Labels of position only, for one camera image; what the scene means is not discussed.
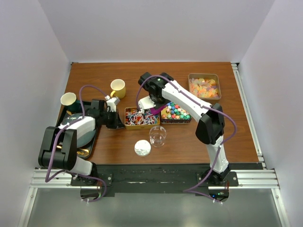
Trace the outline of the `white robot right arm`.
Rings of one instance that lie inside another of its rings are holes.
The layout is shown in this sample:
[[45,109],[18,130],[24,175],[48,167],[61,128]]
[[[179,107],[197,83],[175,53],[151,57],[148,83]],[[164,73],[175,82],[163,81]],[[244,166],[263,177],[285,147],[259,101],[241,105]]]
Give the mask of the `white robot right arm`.
[[206,145],[210,158],[210,170],[198,183],[201,185],[211,177],[213,184],[223,185],[228,180],[229,162],[224,151],[225,118],[219,103],[214,105],[199,99],[183,88],[173,77],[166,73],[152,75],[148,72],[140,76],[138,83],[149,95],[136,99],[140,112],[149,110],[158,114],[169,102],[180,105],[197,122],[195,135],[200,142]]

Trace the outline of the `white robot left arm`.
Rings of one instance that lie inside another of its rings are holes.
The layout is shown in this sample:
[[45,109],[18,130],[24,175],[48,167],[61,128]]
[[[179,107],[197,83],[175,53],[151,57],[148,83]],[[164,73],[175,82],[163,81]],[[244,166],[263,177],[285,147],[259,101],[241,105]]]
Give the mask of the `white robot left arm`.
[[89,105],[78,101],[77,105],[81,106],[78,118],[60,127],[46,128],[38,156],[39,165],[47,168],[46,182],[56,176],[50,175],[53,167],[60,172],[69,171],[81,176],[86,185],[94,185],[98,181],[93,163],[77,156],[77,141],[90,132],[96,132],[102,125],[109,129],[124,128],[117,109],[119,102],[116,97],[92,100]]

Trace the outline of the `purple plastic scoop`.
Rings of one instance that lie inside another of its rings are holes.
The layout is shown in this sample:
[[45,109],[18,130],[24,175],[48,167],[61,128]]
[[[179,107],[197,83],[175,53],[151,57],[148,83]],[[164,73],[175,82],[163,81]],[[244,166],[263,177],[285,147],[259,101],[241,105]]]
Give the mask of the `purple plastic scoop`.
[[159,114],[165,107],[166,107],[165,105],[164,105],[164,106],[161,106],[161,107],[159,107],[159,108],[153,107],[153,108],[150,109],[150,113],[151,113],[152,115],[157,115],[157,114]]

